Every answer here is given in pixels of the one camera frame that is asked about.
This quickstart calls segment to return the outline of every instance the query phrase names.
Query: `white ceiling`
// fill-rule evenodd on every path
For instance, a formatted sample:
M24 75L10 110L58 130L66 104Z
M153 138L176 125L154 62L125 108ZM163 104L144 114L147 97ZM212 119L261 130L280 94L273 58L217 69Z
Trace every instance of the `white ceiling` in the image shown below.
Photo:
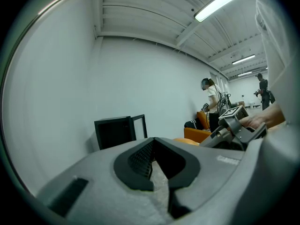
M255 0L234 0L199 23L194 14L209 1L93 0L96 33L170 46L202 60L230 80L252 69L265 69ZM254 59L232 65L252 54Z

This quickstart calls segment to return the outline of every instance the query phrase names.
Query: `orange couch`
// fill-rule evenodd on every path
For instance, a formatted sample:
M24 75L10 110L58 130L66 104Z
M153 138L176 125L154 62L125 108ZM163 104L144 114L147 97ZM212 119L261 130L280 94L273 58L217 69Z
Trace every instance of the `orange couch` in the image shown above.
M203 111L197 112L197 117L200 120L204 129L208 129L209 121L206 120L206 115ZM184 138L191 139L197 143L202 143L208 136L211 135L211 132L202 131L194 128L186 127L184 128Z

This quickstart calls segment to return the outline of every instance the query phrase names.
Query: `hand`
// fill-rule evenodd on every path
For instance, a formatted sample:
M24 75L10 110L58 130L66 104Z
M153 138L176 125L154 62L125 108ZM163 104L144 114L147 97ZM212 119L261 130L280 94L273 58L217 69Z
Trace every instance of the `hand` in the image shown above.
M257 129L264 121L263 117L261 116L248 116L240 120L240 123L244 127L251 127Z

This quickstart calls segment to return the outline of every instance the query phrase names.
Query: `black vent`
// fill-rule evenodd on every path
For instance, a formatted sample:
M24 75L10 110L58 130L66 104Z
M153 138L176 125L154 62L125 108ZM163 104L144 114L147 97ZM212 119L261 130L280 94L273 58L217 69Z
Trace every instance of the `black vent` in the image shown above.
M153 157L153 142L150 142L147 146L132 154L128 159L128 163L135 173L150 179Z
M72 181L48 207L53 212L65 217L87 184L88 181L81 178Z

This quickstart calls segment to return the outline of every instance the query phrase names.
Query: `camera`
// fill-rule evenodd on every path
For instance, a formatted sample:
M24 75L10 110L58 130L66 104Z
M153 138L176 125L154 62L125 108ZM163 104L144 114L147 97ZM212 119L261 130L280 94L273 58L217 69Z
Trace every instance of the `camera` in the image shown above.
M201 109L203 112L207 112L207 107L209 106L209 104L208 103L206 103L206 104L204 104L203 105L203 108Z
M254 95L258 96L258 92L260 92L260 90L257 90L255 93L253 93Z

